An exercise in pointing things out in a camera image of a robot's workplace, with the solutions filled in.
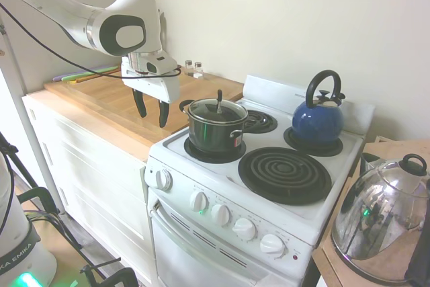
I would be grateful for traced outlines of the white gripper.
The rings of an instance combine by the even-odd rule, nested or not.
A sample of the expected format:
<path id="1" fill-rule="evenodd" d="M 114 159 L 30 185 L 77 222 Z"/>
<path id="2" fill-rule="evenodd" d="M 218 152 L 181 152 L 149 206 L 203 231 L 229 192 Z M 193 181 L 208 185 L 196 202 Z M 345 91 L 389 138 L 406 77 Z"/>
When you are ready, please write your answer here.
<path id="1" fill-rule="evenodd" d="M 141 118 L 147 115 L 143 94 L 159 100 L 159 127 L 164 128 L 169 116 L 169 104 L 179 99 L 179 71 L 160 75 L 156 78 L 149 73 L 149 78 L 141 78 L 130 65 L 128 57 L 122 58 L 121 76 L 123 83 L 132 88 L 133 98 Z"/>

